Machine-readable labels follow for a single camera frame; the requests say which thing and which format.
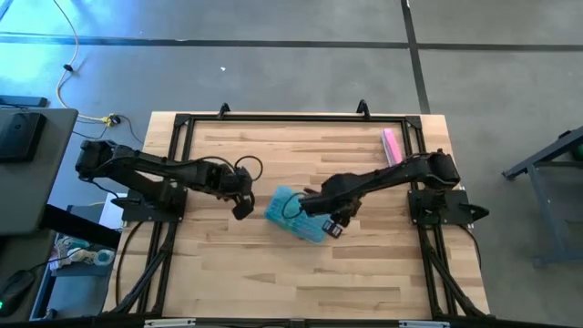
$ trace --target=wooden tabletop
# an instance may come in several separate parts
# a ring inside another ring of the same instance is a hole
[[[168,154],[175,114],[152,113],[144,151]],[[421,118],[427,150],[441,148],[451,153],[445,117]],[[197,122],[192,159],[213,155],[234,162],[254,155],[265,168],[262,177],[253,183],[255,211],[245,220],[232,217],[232,202],[189,192],[187,213],[174,245],[163,314],[430,318],[419,238],[409,223],[406,206],[408,185],[365,196],[358,215],[338,240],[328,238],[319,244],[303,241],[263,217],[280,185],[319,190],[334,173],[365,173],[386,167],[382,128],[393,128],[403,150],[397,124]],[[258,172],[259,166],[252,161],[241,164],[251,175]],[[143,224],[128,246],[120,276],[122,297],[144,270],[152,226]],[[120,249],[130,229],[131,225],[125,229]],[[444,236],[451,273],[475,305],[487,313],[474,243],[459,227],[444,226]],[[111,276],[104,310],[115,305],[116,274]],[[153,280],[148,307],[154,301],[158,278],[156,275]],[[443,284],[436,281],[445,311]]]

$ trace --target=desk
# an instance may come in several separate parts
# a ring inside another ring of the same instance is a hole
[[[144,151],[168,154],[175,114],[152,113]],[[445,117],[421,118],[427,149],[451,153]],[[189,192],[174,245],[163,315],[430,318],[419,238],[409,223],[406,205],[408,185],[364,197],[343,236],[321,244],[299,240],[263,218],[279,185],[318,190],[333,173],[386,167],[382,128],[394,128],[397,140],[402,139],[400,127],[386,123],[197,122],[192,159],[213,155],[234,162],[254,155],[263,160],[265,169],[253,184],[255,211],[245,220],[232,217],[231,202]],[[185,134],[179,138],[177,159]],[[252,161],[243,165],[251,175],[257,172]],[[152,226],[143,224],[128,246],[120,277],[122,296],[144,270]],[[130,229],[131,225],[122,234],[120,248]],[[444,236],[451,273],[476,306],[488,312],[472,240],[458,227],[444,226]],[[116,274],[109,283],[104,311],[115,306]],[[436,280],[445,309],[443,284]],[[152,286],[148,308],[158,277]]]

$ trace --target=gray floor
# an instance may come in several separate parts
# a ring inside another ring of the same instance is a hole
[[[61,2],[83,36],[406,41],[396,0]],[[420,42],[583,43],[580,1],[410,0],[410,6]],[[0,31],[70,34],[48,0],[15,0]],[[0,44],[0,93],[48,97],[58,107],[55,84],[72,52]],[[583,263],[532,267],[530,258],[547,251],[533,192],[526,177],[500,176],[582,124],[583,53],[422,51],[421,63],[431,111],[446,115],[471,200],[492,213],[476,224],[492,313],[583,325]],[[123,113],[140,137],[151,111],[218,110],[225,101],[233,110],[352,112],[365,98],[373,112],[420,112],[408,50],[82,46],[77,65],[63,88],[67,104],[88,115]],[[139,146],[125,126],[107,137]],[[51,195],[57,206],[105,198],[77,180],[81,141],[74,136],[67,150]]]

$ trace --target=pink object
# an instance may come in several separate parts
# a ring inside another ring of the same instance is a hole
[[[401,149],[397,143],[394,133],[389,128],[384,128],[381,134],[381,139],[383,140],[384,153],[389,161],[389,165],[393,166],[401,163],[403,158],[401,157]]]

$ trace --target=blue container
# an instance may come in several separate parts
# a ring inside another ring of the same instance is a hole
[[[271,198],[270,205],[265,210],[265,218],[307,241],[323,241],[326,237],[326,232],[322,230],[322,225],[330,219],[330,215],[308,217],[305,212],[302,212],[302,214],[293,219],[284,219],[282,217],[281,209],[294,193],[295,191],[288,187],[278,187],[275,190],[275,195]],[[299,211],[300,202],[298,201],[298,196],[294,196],[285,207],[285,216],[293,217]]]

